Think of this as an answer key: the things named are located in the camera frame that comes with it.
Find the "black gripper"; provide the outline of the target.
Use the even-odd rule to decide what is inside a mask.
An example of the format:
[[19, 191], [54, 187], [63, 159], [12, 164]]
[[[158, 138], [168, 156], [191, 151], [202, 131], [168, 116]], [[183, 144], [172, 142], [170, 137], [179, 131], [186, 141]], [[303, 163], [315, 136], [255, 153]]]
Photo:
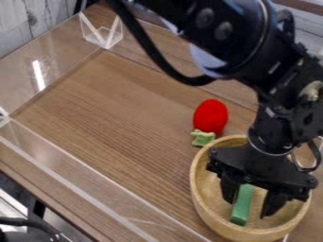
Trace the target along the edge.
[[317, 177], [302, 172], [287, 155], [266, 155], [250, 144], [212, 146], [206, 169], [218, 174], [222, 197], [230, 204], [245, 183], [269, 191], [261, 218], [274, 216], [291, 199], [306, 201], [318, 186]]

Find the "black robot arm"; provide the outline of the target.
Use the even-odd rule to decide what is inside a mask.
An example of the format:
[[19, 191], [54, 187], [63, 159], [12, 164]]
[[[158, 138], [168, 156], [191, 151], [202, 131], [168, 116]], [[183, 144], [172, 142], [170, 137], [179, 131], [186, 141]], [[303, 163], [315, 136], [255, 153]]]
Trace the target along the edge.
[[[234, 202], [242, 184], [266, 190], [263, 216], [318, 186], [315, 167], [294, 150], [323, 136], [323, 63], [295, 40], [294, 16], [271, 0], [106, 0], [159, 68], [179, 82], [202, 86], [235, 79], [257, 93], [259, 109], [241, 147], [208, 150], [208, 171], [220, 179], [222, 197]], [[127, 2], [152, 11], [191, 45], [202, 71], [187, 77], [167, 62]]]

